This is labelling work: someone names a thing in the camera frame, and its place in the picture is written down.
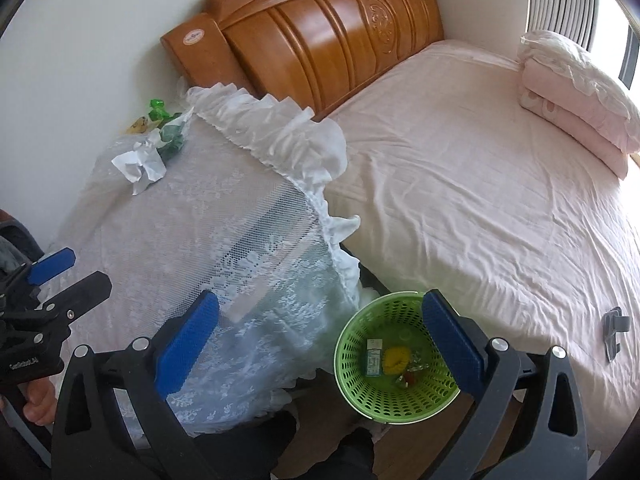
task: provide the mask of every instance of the person's hand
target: person's hand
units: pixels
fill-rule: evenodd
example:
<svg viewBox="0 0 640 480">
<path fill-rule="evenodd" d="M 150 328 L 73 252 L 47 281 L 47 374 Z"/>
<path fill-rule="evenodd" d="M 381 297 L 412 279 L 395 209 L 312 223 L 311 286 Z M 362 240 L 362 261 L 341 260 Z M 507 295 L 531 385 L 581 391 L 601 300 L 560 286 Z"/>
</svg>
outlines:
<svg viewBox="0 0 640 480">
<path fill-rule="evenodd" d="M 47 378 L 36 379 L 27 384 L 27 404 L 24 416 L 38 426 L 51 424 L 56 418 L 56 389 Z M 0 397 L 0 410 L 4 407 Z"/>
</svg>

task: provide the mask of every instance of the bed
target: bed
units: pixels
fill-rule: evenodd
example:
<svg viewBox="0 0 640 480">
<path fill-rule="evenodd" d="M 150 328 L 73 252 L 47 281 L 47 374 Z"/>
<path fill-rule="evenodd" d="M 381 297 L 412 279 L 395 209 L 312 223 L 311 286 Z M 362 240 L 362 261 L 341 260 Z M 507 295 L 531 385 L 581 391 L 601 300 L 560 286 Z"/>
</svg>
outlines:
<svg viewBox="0 0 640 480">
<path fill-rule="evenodd" d="M 619 181 L 518 105 L 515 62 L 443 39 L 436 0 L 207 0 L 161 41 L 192 86 L 335 120 L 349 165 L 326 197 L 362 218 L 346 247 L 391 290 L 439 288 L 489 336 L 567 348 L 589 444 L 608 453 L 640 404 L 640 170 Z M 617 305 L 632 329 L 609 364 Z"/>
</svg>

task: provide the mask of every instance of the pillow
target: pillow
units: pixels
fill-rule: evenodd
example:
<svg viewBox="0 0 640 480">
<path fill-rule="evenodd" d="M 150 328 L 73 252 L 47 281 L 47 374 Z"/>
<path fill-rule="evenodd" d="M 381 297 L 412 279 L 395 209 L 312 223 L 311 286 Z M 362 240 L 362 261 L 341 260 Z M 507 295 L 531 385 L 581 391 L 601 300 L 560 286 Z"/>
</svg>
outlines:
<svg viewBox="0 0 640 480">
<path fill-rule="evenodd" d="M 640 111 L 622 83 L 605 74 L 590 54 L 549 30 L 522 37 L 518 57 L 526 88 L 590 124 L 624 153 L 640 151 Z"/>
<path fill-rule="evenodd" d="M 520 105 L 543 119 L 555 124 L 562 131 L 571 135 L 593 155 L 604 162 L 620 179 L 626 177 L 628 156 L 611 144 L 580 117 L 554 104 L 531 90 L 520 86 Z"/>
</svg>

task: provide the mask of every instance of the blue gripper pad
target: blue gripper pad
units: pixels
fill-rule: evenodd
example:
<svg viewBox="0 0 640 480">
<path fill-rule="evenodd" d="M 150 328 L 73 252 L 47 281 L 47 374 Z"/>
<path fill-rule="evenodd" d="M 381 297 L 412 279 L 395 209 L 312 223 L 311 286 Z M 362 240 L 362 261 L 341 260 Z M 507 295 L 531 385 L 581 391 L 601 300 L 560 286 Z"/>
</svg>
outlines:
<svg viewBox="0 0 640 480">
<path fill-rule="evenodd" d="M 437 290 L 422 298 L 422 322 L 458 387 L 476 400 L 484 394 L 484 361 L 460 324 L 458 314 Z"/>
<path fill-rule="evenodd" d="M 61 251 L 33 264 L 27 277 L 27 282 L 30 285 L 43 285 L 51 278 L 73 267 L 75 263 L 76 254 L 68 247 L 65 247 Z"/>
<path fill-rule="evenodd" d="M 204 345 L 218 325 L 218 297 L 212 292 L 201 294 L 184 315 L 189 318 L 156 361 L 156 390 L 163 399 L 180 391 Z"/>
</svg>

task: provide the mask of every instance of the label sticker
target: label sticker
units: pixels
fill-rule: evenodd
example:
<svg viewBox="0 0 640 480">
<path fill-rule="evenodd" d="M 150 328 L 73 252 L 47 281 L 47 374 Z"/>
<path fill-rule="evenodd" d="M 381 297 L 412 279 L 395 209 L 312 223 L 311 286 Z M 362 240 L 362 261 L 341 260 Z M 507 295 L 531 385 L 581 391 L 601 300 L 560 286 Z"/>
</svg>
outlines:
<svg viewBox="0 0 640 480">
<path fill-rule="evenodd" d="M 365 375 L 377 377 L 380 375 L 382 362 L 382 339 L 367 339 L 367 362 Z"/>
<path fill-rule="evenodd" d="M 201 28 L 194 28 L 187 32 L 185 37 L 182 39 L 182 42 L 185 45 L 192 45 L 198 43 L 204 37 L 204 30 Z"/>
</svg>

